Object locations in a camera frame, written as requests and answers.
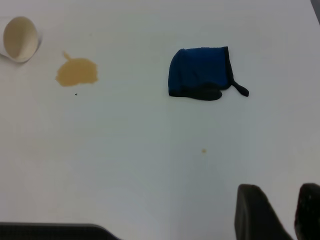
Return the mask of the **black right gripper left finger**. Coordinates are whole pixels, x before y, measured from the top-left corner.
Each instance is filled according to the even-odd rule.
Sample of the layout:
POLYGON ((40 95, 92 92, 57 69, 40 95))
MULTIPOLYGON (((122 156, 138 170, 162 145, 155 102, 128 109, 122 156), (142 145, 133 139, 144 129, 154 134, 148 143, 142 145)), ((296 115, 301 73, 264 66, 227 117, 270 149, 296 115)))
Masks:
POLYGON ((256 185, 241 184, 237 189, 234 217, 237 240, 291 240, 270 204, 256 185))

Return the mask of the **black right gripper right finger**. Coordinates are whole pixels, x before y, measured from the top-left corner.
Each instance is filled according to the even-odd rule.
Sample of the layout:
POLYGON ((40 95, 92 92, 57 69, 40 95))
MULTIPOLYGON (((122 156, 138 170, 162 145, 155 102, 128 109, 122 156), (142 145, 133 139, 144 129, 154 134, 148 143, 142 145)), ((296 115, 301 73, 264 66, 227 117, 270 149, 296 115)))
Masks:
POLYGON ((304 183, 298 195, 294 230, 298 240, 320 239, 320 186, 304 183))

